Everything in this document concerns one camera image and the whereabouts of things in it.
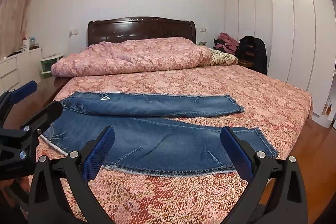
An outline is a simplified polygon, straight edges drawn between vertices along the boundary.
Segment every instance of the curtain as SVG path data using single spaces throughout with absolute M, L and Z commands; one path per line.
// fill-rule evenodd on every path
M 0 0 L 0 58 L 17 51 L 26 35 L 26 11 L 30 0 Z

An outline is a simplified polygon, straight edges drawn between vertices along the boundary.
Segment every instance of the jeans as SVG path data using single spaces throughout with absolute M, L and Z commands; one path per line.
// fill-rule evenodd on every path
M 242 112 L 231 97 L 78 93 L 44 136 L 63 151 L 80 150 L 106 125 L 115 143 L 105 166 L 129 173 L 186 176 L 234 170 L 220 141 L 221 128 L 162 117 L 213 117 Z M 238 138 L 271 157 L 277 152 L 258 128 L 233 128 Z

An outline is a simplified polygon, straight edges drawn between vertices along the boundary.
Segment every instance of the electrical outlet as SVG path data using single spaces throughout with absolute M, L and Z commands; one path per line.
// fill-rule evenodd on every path
M 72 30 L 70 30 L 69 37 L 71 37 L 73 35 L 77 35 L 77 34 L 79 34 L 78 29 L 72 29 Z

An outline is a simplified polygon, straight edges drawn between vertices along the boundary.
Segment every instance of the white wardrobe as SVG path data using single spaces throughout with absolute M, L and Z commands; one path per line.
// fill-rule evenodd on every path
M 335 72 L 333 1 L 226 0 L 225 8 L 224 31 L 238 41 L 262 39 L 268 76 L 310 92 L 314 113 L 321 115 Z

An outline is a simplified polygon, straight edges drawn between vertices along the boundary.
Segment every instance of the pink comforter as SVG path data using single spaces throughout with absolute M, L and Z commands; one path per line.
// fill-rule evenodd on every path
M 307 117 L 312 115 L 312 99 L 308 92 L 238 65 L 75 77 L 55 100 L 64 99 L 75 91 L 229 94 L 244 106 L 245 112 L 175 120 L 212 127 L 259 127 L 278 150 L 280 159 L 289 155 Z M 36 152 L 37 159 L 41 155 L 50 159 L 64 157 L 42 140 Z M 104 168 L 88 183 L 117 224 L 218 224 L 235 205 L 246 184 L 237 172 L 164 178 Z M 75 216 L 83 218 L 65 180 L 63 187 Z
M 182 37 L 101 42 L 51 67 L 58 77 L 114 75 L 120 73 L 188 69 L 211 60 L 207 47 Z

